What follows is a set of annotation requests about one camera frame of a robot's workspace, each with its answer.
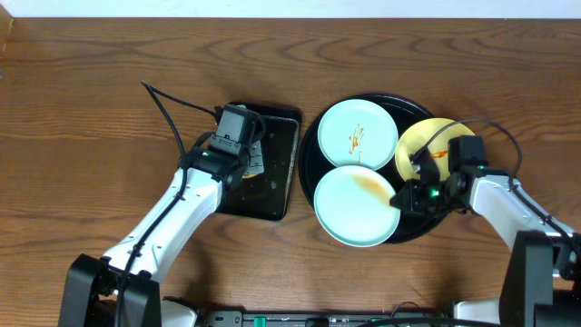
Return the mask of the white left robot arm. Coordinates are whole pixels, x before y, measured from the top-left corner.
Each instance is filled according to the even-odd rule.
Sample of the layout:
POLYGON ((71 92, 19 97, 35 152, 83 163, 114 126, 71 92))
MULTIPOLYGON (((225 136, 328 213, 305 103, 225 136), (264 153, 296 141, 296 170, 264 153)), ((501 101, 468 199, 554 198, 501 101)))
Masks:
POLYGON ((101 258, 81 254, 65 280, 61 326, 193 326, 198 314, 163 299, 161 284, 200 224, 243 178, 261 173, 258 141, 205 135, 210 146, 183 151, 173 180, 137 226, 101 258))

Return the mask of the light green plate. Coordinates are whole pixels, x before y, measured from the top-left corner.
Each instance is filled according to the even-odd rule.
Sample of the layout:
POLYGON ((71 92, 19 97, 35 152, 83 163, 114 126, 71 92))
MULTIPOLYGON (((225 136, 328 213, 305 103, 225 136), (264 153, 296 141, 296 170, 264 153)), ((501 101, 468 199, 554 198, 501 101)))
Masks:
POLYGON ((380 105, 349 99, 334 104, 323 114, 317 140, 333 165, 360 165, 377 171, 394 157, 399 130, 380 105))
POLYGON ((321 227, 335 240, 352 247, 386 242, 397 230, 400 210, 390 204, 392 185, 369 168, 334 168, 318 182, 313 209, 321 227))

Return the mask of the yellow plate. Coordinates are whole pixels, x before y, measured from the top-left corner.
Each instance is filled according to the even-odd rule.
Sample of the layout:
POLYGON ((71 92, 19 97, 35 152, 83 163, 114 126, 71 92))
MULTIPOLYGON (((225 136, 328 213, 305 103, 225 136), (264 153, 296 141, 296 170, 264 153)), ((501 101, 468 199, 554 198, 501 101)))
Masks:
MULTIPOLYGON (((395 163, 403 181, 418 179, 409 157, 417 152, 442 127, 451 124, 448 118, 429 118, 413 124, 400 138, 395 153, 395 163)), ((455 124, 440 134, 428 146, 431 158, 434 160, 440 181, 444 182, 449 176, 448 169, 448 141, 452 138, 474 133, 463 124, 455 124)))

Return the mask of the square black tray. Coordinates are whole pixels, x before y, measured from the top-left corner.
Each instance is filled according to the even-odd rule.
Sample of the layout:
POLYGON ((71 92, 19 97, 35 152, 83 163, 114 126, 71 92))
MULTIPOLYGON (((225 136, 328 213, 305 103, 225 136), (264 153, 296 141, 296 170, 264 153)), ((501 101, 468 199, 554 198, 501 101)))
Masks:
POLYGON ((238 188, 224 195, 218 212, 279 221, 288 207, 299 147, 300 112, 292 107, 236 104, 243 104, 265 117, 266 130, 260 139, 265 172, 244 179, 238 188))

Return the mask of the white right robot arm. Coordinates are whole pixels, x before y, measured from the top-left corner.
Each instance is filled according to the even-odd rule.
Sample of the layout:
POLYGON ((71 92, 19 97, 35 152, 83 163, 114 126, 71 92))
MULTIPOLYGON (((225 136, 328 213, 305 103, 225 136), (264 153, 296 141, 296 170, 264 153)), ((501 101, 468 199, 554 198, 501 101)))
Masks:
POLYGON ((430 176, 423 162, 390 203, 403 213, 462 209, 485 218, 511 251, 498 299, 459 302, 453 316, 502 326, 577 326, 580 323, 580 235, 559 223, 481 150, 448 151, 450 175, 430 176))

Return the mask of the round black tray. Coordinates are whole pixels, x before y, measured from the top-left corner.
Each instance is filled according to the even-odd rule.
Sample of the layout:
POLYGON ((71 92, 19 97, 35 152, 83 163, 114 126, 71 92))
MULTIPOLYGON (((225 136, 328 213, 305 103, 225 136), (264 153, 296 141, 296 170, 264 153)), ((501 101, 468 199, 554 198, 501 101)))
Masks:
MULTIPOLYGON (((422 105, 395 94, 356 94, 343 100, 352 99, 365 100, 379 105, 394 118, 399 135, 402 135, 415 123, 434 118, 434 114, 422 105)), ((301 142, 299 151, 298 170, 300 184, 311 207, 314 207, 314 192, 317 184, 326 173, 335 168, 323 155, 317 140, 320 120, 326 112, 327 110, 323 111, 310 125, 301 142)), ((396 192, 400 191, 405 185, 404 180, 397 171, 394 159, 379 168, 378 174, 384 177, 396 192)), ((447 212, 432 215, 402 214, 396 231, 384 243, 395 244, 415 240, 433 230, 444 221, 447 215, 447 212)))

